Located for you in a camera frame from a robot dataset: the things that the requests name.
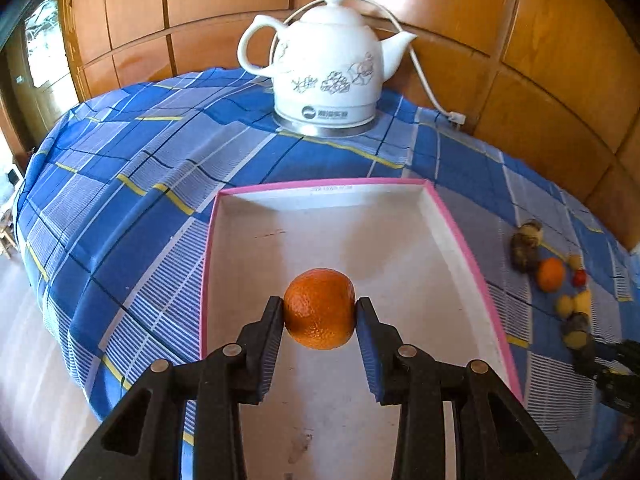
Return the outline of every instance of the silver kettle base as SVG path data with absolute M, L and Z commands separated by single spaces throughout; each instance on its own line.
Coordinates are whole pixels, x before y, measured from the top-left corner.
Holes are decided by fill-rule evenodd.
M 283 130 L 300 134 L 306 137 L 321 137 L 325 139 L 335 139 L 339 137 L 355 137 L 362 135 L 372 129 L 378 122 L 378 115 L 368 123 L 358 126 L 347 126 L 346 128 L 329 128 L 327 126 L 316 126 L 315 124 L 303 123 L 302 121 L 291 121 L 285 119 L 276 111 L 273 112 L 273 120 Z

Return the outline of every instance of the kettle spout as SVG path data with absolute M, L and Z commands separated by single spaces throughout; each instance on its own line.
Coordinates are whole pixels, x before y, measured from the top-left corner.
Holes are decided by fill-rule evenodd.
M 414 38 L 417 38 L 415 34 L 403 30 L 381 42 L 383 78 L 385 81 L 396 73 L 404 50 Z

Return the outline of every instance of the kettle handle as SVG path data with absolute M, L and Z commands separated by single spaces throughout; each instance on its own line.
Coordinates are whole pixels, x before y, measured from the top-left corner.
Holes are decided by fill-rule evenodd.
M 271 16 L 265 16 L 263 14 L 258 14 L 249 28 L 244 32 L 242 38 L 240 38 L 240 42 L 238 43 L 238 61 L 240 62 L 240 66 L 244 68 L 249 74 L 254 75 L 262 75 L 265 77 L 273 77 L 276 73 L 276 68 L 273 64 L 265 67 L 255 66 L 251 64 L 246 56 L 246 47 L 251 39 L 252 35 L 256 30 L 263 27 L 273 27 L 276 29 L 276 35 L 279 36 L 281 32 L 287 30 L 287 25 L 284 23 L 272 18 Z

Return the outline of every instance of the kettle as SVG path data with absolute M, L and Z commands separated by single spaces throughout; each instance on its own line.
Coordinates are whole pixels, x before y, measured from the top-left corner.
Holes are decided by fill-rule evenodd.
M 382 83 L 396 72 L 404 50 L 416 38 L 402 31 L 379 41 L 343 1 L 324 0 L 325 5 L 288 26 L 259 14 L 240 38 L 240 65 L 272 79 L 274 119 L 287 130 L 339 137 L 368 130 Z M 279 43 L 273 62 L 260 68 L 249 62 L 246 48 L 263 27 L 273 27 Z

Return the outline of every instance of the orange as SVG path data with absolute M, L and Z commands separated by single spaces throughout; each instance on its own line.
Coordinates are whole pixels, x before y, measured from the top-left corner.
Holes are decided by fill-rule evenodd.
M 295 277 L 284 293 L 284 324 L 308 348 L 344 345 L 355 327 L 353 283 L 333 269 L 311 269 Z
M 543 292 L 555 292 L 564 281 L 564 263 L 557 258 L 547 258 L 540 262 L 536 281 Z

